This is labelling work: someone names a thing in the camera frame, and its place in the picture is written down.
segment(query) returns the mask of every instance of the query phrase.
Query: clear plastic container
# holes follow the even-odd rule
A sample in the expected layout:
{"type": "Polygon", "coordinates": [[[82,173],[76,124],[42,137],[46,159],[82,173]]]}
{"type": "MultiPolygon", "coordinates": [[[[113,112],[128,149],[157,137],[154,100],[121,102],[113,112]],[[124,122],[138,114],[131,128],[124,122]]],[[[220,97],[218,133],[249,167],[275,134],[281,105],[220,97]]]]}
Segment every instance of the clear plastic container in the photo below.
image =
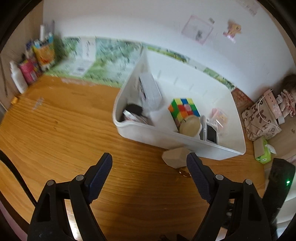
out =
{"type": "Polygon", "coordinates": [[[216,122],[218,125],[218,133],[221,134],[225,131],[228,122],[227,115],[218,108],[212,109],[212,118],[210,119],[212,123],[216,122]]]}

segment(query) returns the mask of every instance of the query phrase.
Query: white box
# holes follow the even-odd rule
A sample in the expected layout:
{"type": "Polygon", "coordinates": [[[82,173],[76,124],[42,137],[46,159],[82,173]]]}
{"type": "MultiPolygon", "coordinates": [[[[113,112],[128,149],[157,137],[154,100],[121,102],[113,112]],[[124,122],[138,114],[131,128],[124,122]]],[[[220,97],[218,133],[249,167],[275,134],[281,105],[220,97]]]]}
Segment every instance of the white box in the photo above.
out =
{"type": "Polygon", "coordinates": [[[138,92],[144,110],[158,110],[161,94],[151,73],[140,74],[138,92]]]}
{"type": "Polygon", "coordinates": [[[208,76],[169,56],[144,50],[129,80],[119,91],[112,113],[118,133],[128,139],[164,149],[185,147],[200,157],[223,160],[243,155],[246,151],[239,115],[229,89],[208,76]],[[127,103],[140,105],[138,93],[139,74],[151,72],[162,96],[157,111],[150,113],[154,126],[132,121],[118,122],[127,103]],[[192,98],[200,115],[209,117],[213,108],[228,116],[219,145],[177,133],[168,106],[174,98],[192,98]]]}

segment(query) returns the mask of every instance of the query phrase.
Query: wooden table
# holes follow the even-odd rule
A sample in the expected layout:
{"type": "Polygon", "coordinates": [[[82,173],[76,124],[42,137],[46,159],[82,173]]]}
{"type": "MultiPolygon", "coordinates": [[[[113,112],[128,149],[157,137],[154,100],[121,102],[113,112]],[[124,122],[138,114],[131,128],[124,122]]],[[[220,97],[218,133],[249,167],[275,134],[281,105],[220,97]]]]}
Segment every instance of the wooden table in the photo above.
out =
{"type": "MultiPolygon", "coordinates": [[[[78,80],[43,76],[6,113],[0,126],[0,149],[15,164],[38,199],[45,183],[72,180],[111,153],[113,167],[93,213],[109,241],[158,240],[160,234],[191,238],[208,204],[192,179],[181,176],[161,159],[163,149],[124,139],[112,122],[119,89],[78,80]]],[[[224,161],[202,158],[214,173],[233,181],[251,179],[264,193],[263,165],[247,151],[224,161]]],[[[28,222],[33,205],[12,173],[0,164],[0,190],[28,222]]],[[[81,240],[69,202],[74,237],[81,240]]]]}

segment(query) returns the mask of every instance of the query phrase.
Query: screw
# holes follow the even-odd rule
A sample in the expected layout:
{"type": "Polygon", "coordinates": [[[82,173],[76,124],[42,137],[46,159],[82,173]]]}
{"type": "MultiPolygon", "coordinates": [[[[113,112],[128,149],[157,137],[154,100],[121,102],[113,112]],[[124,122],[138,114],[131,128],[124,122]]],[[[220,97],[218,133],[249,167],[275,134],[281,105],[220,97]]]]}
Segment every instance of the screw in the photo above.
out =
{"type": "Polygon", "coordinates": [[[252,182],[252,180],[250,180],[250,179],[247,179],[247,180],[246,180],[246,184],[248,184],[248,185],[252,185],[252,184],[253,184],[253,182],[252,182]]]}
{"type": "Polygon", "coordinates": [[[76,177],[76,180],[77,181],[82,181],[84,179],[84,176],[83,175],[78,175],[77,177],[76,177]]]}
{"type": "Polygon", "coordinates": [[[49,180],[48,182],[47,182],[47,185],[48,186],[51,186],[51,185],[53,185],[54,184],[54,181],[53,180],[49,180]]]}
{"type": "Polygon", "coordinates": [[[224,177],[223,177],[222,175],[220,175],[220,174],[217,174],[215,177],[216,177],[217,180],[220,180],[220,181],[223,180],[223,178],[224,178],[224,177]]]}

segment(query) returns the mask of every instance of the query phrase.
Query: doll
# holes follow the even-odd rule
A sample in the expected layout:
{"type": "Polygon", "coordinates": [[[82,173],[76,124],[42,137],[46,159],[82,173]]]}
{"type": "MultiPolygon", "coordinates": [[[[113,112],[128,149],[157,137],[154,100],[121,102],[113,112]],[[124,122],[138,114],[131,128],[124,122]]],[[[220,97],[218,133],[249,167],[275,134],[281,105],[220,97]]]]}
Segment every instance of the doll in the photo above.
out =
{"type": "Polygon", "coordinates": [[[291,74],[283,79],[283,91],[276,98],[277,103],[281,109],[283,117],[290,114],[293,117],[296,114],[296,74],[291,74]]]}

